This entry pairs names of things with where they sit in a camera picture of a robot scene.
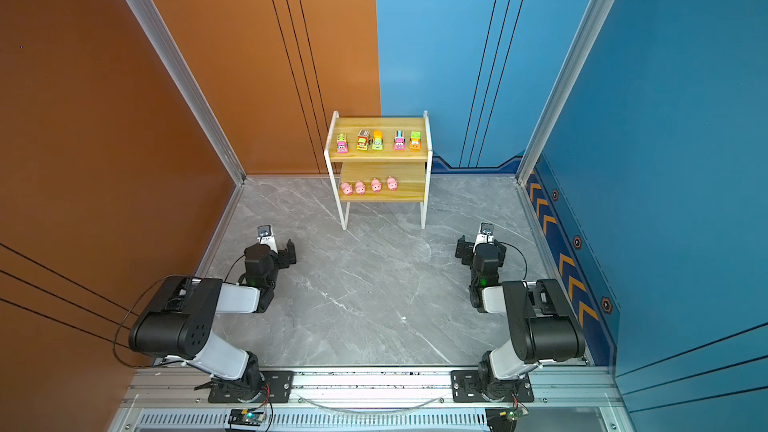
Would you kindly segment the green orange dump truck toy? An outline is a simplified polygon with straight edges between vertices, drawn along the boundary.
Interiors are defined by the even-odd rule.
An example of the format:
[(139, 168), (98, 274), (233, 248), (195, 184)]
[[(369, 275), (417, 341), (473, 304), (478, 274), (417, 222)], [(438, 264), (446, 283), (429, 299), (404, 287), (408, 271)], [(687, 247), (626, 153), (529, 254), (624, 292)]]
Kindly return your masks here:
[(410, 133), (409, 149), (410, 150), (414, 150), (414, 151), (420, 150), (421, 149), (421, 139), (422, 139), (421, 132), (418, 131), (418, 130), (413, 130)]

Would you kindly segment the pink toy truck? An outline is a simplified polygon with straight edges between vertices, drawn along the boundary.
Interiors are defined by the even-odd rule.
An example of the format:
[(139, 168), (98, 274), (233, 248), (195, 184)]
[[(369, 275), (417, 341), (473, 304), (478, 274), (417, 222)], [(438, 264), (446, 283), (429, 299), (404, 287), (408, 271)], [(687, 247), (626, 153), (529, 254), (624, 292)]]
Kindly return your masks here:
[(349, 152), (346, 133), (339, 133), (336, 137), (336, 153), (347, 154)]
[(405, 151), (407, 149), (407, 141), (405, 133), (402, 130), (398, 130), (394, 141), (395, 151)]

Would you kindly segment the white frame wooden shelf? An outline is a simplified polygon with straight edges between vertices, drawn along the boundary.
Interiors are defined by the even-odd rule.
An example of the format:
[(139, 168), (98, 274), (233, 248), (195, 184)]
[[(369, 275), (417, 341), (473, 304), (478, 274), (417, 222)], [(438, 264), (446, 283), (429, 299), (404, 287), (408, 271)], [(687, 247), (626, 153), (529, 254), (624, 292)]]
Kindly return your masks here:
[[(361, 129), (370, 131), (367, 151), (356, 149), (357, 137)], [(372, 149), (375, 130), (383, 132), (382, 151)], [(407, 141), (405, 151), (394, 150), (398, 130), (405, 133)], [(409, 149), (410, 133), (413, 130), (420, 131), (422, 137), (421, 149), (417, 151)], [(336, 137), (339, 133), (347, 134), (349, 148), (347, 154), (336, 153)], [(331, 118), (323, 155), (342, 229), (348, 227), (350, 206), (353, 203), (415, 203), (419, 206), (420, 227), (426, 227), (434, 158), (430, 118), (427, 112), (423, 112), (420, 117), (343, 117), (335, 111)], [(387, 187), (387, 179), (390, 176), (398, 181), (396, 191), (390, 191)], [(371, 181), (374, 178), (382, 183), (382, 190), (379, 193), (371, 190)], [(366, 185), (364, 195), (355, 193), (357, 181), (362, 181)], [(342, 182), (352, 185), (354, 192), (351, 196), (341, 192)]]

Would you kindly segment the green beige toy truck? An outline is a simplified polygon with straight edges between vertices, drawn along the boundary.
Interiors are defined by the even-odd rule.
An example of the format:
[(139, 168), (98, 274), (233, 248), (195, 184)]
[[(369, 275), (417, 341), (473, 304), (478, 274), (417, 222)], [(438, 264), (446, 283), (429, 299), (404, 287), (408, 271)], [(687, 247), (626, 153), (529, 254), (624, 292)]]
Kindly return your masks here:
[(369, 148), (370, 131), (361, 129), (358, 133), (356, 149), (358, 151), (367, 151)]

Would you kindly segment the orange green mixer truck toy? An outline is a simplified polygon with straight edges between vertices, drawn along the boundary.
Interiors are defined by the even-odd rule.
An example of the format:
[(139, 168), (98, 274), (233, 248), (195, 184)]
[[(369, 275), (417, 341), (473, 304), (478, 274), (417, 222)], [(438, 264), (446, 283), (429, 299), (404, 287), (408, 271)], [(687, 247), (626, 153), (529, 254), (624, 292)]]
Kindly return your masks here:
[(383, 150), (383, 132), (381, 130), (375, 130), (373, 134), (372, 149), (374, 151)]

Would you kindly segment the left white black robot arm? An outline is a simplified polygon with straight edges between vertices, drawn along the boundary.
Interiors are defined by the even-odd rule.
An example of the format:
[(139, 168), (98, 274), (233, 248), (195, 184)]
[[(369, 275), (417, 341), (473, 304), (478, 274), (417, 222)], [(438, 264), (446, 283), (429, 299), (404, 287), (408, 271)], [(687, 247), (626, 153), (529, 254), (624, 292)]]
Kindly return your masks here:
[(213, 331), (221, 314), (261, 314), (275, 297), (279, 272), (297, 263), (293, 241), (277, 248), (272, 236), (244, 250), (245, 272), (236, 282), (169, 276), (159, 286), (128, 337), (132, 351), (185, 363), (209, 375), (200, 387), (211, 403), (269, 402), (272, 387), (255, 353)]

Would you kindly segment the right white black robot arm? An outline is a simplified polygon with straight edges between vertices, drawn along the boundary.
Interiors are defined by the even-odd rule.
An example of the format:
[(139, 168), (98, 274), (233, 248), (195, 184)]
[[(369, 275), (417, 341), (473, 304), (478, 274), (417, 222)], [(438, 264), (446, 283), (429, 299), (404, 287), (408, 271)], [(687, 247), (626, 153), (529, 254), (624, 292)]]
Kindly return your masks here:
[(466, 389), (469, 399), (530, 402), (531, 372), (547, 361), (566, 362), (586, 352), (582, 326), (558, 280), (500, 279), (508, 247), (486, 226), (473, 242), (465, 237), (457, 240), (455, 257), (470, 268), (472, 307), (505, 316), (509, 335), (501, 346), (483, 355), (477, 381)]

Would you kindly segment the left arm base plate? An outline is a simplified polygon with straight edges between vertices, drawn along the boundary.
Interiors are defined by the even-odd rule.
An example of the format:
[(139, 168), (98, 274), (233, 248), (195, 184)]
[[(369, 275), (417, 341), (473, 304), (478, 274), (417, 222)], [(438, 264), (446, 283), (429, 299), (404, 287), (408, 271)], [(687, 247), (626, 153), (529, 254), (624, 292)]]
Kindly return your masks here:
[(239, 380), (212, 379), (208, 402), (213, 404), (285, 404), (292, 391), (294, 372), (290, 370), (260, 371)]

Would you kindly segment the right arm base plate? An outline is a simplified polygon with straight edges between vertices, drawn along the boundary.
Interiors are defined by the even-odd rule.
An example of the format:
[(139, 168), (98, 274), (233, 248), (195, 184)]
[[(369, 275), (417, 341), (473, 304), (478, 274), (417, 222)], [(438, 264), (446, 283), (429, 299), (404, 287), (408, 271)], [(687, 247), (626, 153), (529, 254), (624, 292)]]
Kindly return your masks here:
[(450, 372), (453, 400), (456, 403), (521, 402), (533, 403), (533, 387), (528, 377), (515, 380), (483, 378), (476, 370), (458, 369)]

